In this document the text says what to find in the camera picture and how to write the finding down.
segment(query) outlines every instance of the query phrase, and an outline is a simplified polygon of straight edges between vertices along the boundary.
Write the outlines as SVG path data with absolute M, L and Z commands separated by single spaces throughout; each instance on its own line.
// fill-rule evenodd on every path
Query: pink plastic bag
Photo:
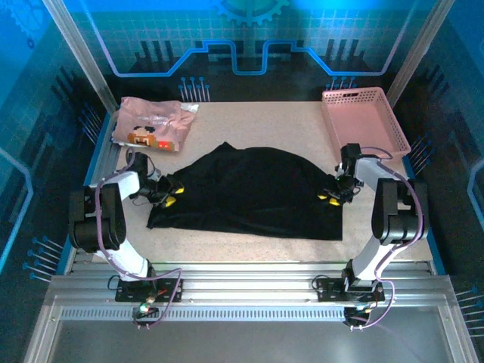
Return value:
M 179 101 L 151 102 L 124 97 L 113 130 L 113 142 L 139 147 L 180 151 L 198 104 Z

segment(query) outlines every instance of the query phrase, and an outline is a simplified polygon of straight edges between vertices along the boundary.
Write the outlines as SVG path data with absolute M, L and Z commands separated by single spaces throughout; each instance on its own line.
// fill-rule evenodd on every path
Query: metal base plate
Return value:
M 153 291 L 166 291 L 156 299 L 157 303 L 167 303 L 176 285 L 176 278 L 161 278 L 156 281 L 121 281 L 118 282 L 115 301 L 118 303 L 143 303 Z M 182 300 L 183 280 L 180 280 L 178 292 L 173 298 L 174 303 Z
M 315 284 L 318 288 L 318 301 L 320 303 L 349 301 L 374 303 L 376 301 L 385 301 L 385 293 L 383 292 L 383 285 L 381 283 L 377 284 L 373 293 L 346 293 L 344 292 L 343 281 L 341 278 L 317 278 Z

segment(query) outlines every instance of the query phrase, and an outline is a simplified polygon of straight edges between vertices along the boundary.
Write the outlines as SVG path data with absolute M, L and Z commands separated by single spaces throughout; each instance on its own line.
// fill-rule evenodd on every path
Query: pink laundry basket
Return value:
M 341 147 L 348 143 L 380 147 L 391 153 L 395 160 L 411 151 L 380 87 L 325 91 L 322 110 L 338 162 L 341 161 Z M 366 150 L 365 153 L 387 157 L 378 150 Z

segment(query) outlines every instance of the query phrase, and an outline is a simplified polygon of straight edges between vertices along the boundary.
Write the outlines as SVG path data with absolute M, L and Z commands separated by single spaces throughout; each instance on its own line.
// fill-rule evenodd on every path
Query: purple cable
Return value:
M 353 316 L 352 319 L 355 319 L 355 320 L 359 320 L 359 321 L 363 321 L 365 322 L 366 324 L 368 323 L 368 320 L 365 319 L 365 318 L 360 318 L 358 316 Z M 395 331 L 393 331 L 392 329 L 390 329 L 389 327 L 386 327 L 382 324 L 377 324 L 377 327 L 379 327 L 380 329 L 386 331 L 387 333 L 389 334 L 392 334 L 397 340 L 400 340 L 404 346 L 407 347 L 407 349 L 410 351 L 411 354 L 414 355 L 414 357 L 416 359 L 418 359 L 420 362 L 422 363 L 427 363 L 424 359 L 422 359 L 422 357 L 411 347 L 411 344 L 404 338 L 402 337 L 400 334 L 396 333 Z
M 417 210 L 417 233 L 406 244 L 401 244 L 399 246 L 394 246 L 385 255 L 385 257 L 383 257 L 381 259 L 381 261 L 378 263 L 377 267 L 375 268 L 375 276 L 376 276 L 377 280 L 379 282 L 381 282 L 381 283 L 388 282 L 390 284 L 390 286 L 392 287 L 392 296 L 391 296 L 391 299 L 388 302 L 388 306 L 386 307 L 386 309 L 383 312 L 383 314 L 377 320 L 373 321 L 372 323 L 366 324 L 364 327 L 359 327 L 360 330 L 367 329 L 369 327 L 373 327 L 378 322 L 382 321 L 382 319 L 385 318 L 386 314 L 388 314 L 388 312 L 390 311 L 390 309 L 392 308 L 392 305 L 393 305 L 393 299 L 395 297 L 395 284 L 391 280 L 387 280 L 387 279 L 381 278 L 382 271 L 380 271 L 380 269 L 386 263 L 387 260 L 391 259 L 393 257 L 393 255 L 396 254 L 397 252 L 399 252 L 402 248 L 410 247 L 412 244 L 414 244 L 415 242 L 417 242 L 418 239 L 420 238 L 420 236 L 422 235 L 422 231 L 424 229 L 424 215 L 422 213 L 422 206 L 420 204 L 420 201 L 418 200 L 418 197 L 417 197 L 417 194 L 415 193 L 415 190 L 412 188 L 412 186 L 410 185 L 410 183 L 408 182 L 408 180 L 405 179 L 403 176 L 401 176 L 399 173 L 397 173 L 395 170 L 392 170 L 388 166 L 383 165 L 380 161 L 377 163 L 377 165 L 381 169 L 383 169 L 386 172 L 388 172 L 389 174 L 394 175 L 398 179 L 400 179 L 403 182 L 403 184 L 405 184 L 405 186 L 408 188 L 408 191 L 410 191 L 410 195 L 411 195 L 411 197 L 412 197 L 412 199 L 414 200 L 414 203 L 415 203 L 415 209 Z
M 107 262 L 111 266 L 113 266 L 113 268 L 117 272 L 119 272 L 120 275 L 125 275 L 125 276 L 128 276 L 130 278 L 134 278 L 135 280 L 155 281 L 155 280 L 159 280 L 161 278 L 164 278 L 165 276 L 174 274 L 175 272 L 178 272 L 178 280 L 176 281 L 176 285 L 173 288 L 173 293 L 169 298 L 169 301 L 168 301 L 168 304 L 166 305 L 165 311 L 163 312 L 163 314 L 160 316 L 160 318 L 158 320 L 156 320 L 154 323 L 150 324 L 150 326 L 153 327 L 153 326 L 159 324 L 162 321 L 162 319 L 165 317 L 166 312 L 168 312 L 168 308 L 171 306 L 172 301 L 175 298 L 176 291 L 178 289 L 178 286 L 180 284 L 180 280 L 182 278 L 182 269 L 181 268 L 175 268 L 174 270 L 165 272 L 164 274 L 161 274 L 161 275 L 154 275 L 153 277 L 150 277 L 150 278 L 142 278 L 141 276 L 134 275 L 129 271 L 123 271 L 119 266 L 116 265 L 116 263 L 113 262 L 111 255 L 104 248 L 103 235 L 102 235 L 102 221 L 101 221 L 101 213 L 102 213 L 102 211 L 101 211 L 101 198 L 100 198 L 101 189 L 103 188 L 104 184 L 106 184 L 106 182 L 108 180 L 114 178 L 115 176 L 123 174 L 126 170 L 128 170 L 128 168 L 131 165 L 133 165 L 133 163 L 135 162 L 135 152 L 134 152 L 132 147 L 130 147 L 127 151 L 131 152 L 131 158 L 129 159 L 128 165 L 126 165 L 121 170 L 117 170 L 114 173 L 112 173 L 111 175 L 109 175 L 105 178 L 102 178 L 101 181 L 98 183 L 98 186 L 96 187 L 95 206 L 96 206 L 96 227 L 97 227 L 97 230 L 98 230 L 98 245 L 99 245 L 99 249 L 101 250 L 101 252 L 106 257 Z

